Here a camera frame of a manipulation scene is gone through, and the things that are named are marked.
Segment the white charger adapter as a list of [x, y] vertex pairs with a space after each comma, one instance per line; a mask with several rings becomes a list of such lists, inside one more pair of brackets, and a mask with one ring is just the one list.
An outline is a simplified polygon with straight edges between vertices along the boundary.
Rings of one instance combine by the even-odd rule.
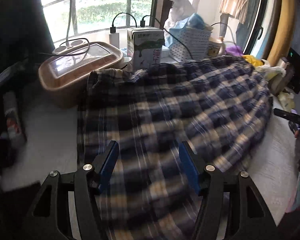
[[110, 27], [109, 43], [118, 49], [120, 48], [119, 33], [116, 32], [116, 27], [113, 25]]

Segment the teal curtain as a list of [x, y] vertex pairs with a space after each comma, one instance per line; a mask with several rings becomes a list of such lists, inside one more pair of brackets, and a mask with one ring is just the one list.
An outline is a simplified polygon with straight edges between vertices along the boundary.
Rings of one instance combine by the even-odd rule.
[[0, 56], [41, 62], [53, 49], [41, 0], [0, 0]]

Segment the desk lamp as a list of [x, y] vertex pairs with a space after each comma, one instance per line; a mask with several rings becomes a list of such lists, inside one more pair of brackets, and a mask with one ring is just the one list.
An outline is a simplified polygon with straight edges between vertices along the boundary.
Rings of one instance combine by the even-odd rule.
[[70, 32], [70, 24], [71, 24], [71, 17], [72, 17], [71, 16], [71, 14], [72, 14], [72, 2], [73, 2], [73, 0], [70, 0], [70, 2], [69, 2], [68, 25], [67, 25], [66, 38], [65, 38], [66, 48], [70, 47], [70, 44], [69, 44], [69, 32]]

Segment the purple cloth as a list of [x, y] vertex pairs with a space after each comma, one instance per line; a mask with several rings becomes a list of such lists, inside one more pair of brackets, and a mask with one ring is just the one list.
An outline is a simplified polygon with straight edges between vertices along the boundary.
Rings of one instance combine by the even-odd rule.
[[226, 47], [225, 53], [226, 55], [239, 56], [239, 57], [243, 56], [242, 48], [237, 45]]

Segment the brown food container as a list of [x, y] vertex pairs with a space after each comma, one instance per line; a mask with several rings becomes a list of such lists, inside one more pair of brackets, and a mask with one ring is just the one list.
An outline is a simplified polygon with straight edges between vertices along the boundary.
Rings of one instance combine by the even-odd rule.
[[42, 88], [61, 108], [71, 108], [77, 104], [91, 72], [123, 66], [123, 52], [105, 42], [84, 42], [62, 48], [60, 53], [44, 61], [38, 69]]

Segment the blue plaid pants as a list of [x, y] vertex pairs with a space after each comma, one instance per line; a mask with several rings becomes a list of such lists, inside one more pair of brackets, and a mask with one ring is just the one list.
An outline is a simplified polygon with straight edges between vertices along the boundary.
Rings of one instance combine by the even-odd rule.
[[96, 197], [109, 239], [189, 239], [202, 199], [179, 159], [183, 141], [220, 171], [247, 167], [273, 107], [268, 83], [241, 57], [90, 73], [78, 105], [77, 162], [110, 141], [120, 155]]

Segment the white crumpled tissue bag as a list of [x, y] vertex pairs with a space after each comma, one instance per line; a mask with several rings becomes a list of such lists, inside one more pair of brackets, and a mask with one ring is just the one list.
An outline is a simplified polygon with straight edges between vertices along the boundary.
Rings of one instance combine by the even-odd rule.
[[189, 0], [168, 0], [172, 2], [172, 7], [169, 10], [168, 18], [165, 21], [164, 28], [169, 30], [174, 28], [177, 22], [190, 17], [195, 13], [195, 9]]

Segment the balcony railing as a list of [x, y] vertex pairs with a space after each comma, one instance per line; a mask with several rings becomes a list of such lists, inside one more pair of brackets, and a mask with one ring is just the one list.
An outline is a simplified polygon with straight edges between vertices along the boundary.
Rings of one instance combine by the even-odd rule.
[[[55, 0], [43, 5], [53, 41], [66, 37], [70, 0]], [[152, 0], [73, 0], [69, 37], [110, 28], [138, 25], [151, 13]]]

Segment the white power strip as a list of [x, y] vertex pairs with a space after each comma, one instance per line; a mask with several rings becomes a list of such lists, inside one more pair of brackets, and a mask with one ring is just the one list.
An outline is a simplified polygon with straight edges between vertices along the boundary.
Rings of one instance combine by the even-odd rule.
[[62, 55], [81, 55], [85, 54], [90, 47], [90, 42], [87, 38], [74, 38], [61, 43], [55, 48], [53, 54]]

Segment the yellow white plastic bag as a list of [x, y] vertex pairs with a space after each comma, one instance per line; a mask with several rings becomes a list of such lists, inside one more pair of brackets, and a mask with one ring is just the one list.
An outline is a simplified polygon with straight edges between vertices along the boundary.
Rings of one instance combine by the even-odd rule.
[[286, 75], [286, 70], [283, 67], [272, 67], [267, 60], [259, 60], [253, 55], [243, 55], [242, 57], [245, 61], [252, 64], [255, 70], [261, 73], [267, 81], [270, 81], [276, 76], [285, 77]]

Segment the small tube bottle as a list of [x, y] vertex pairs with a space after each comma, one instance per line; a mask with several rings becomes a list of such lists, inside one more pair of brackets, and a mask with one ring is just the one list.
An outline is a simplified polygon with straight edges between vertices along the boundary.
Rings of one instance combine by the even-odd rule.
[[7, 92], [4, 94], [3, 100], [8, 136], [12, 147], [18, 150], [24, 146], [25, 136], [18, 115], [15, 94], [13, 92]]

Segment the white cartoon mug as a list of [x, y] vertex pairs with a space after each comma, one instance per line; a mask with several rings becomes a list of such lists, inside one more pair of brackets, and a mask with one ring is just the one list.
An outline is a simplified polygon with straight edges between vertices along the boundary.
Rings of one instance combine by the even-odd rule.
[[225, 54], [225, 44], [224, 37], [220, 36], [219, 38], [209, 38], [208, 46], [208, 57], [217, 57], [223, 56]]

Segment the white perforated basket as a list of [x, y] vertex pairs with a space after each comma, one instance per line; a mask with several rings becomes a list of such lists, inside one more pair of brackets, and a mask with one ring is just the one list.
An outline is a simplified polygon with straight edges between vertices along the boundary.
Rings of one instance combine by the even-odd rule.
[[190, 27], [182, 29], [172, 28], [172, 34], [168, 41], [170, 56], [177, 62], [189, 60], [202, 60], [207, 57], [211, 30], [203, 30]]

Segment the milk carton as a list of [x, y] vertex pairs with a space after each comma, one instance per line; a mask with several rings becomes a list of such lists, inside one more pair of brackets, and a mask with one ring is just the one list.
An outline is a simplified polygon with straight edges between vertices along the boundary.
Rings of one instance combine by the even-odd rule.
[[161, 60], [165, 44], [164, 31], [155, 27], [138, 27], [127, 30], [127, 56], [129, 67], [140, 70], [156, 66]]

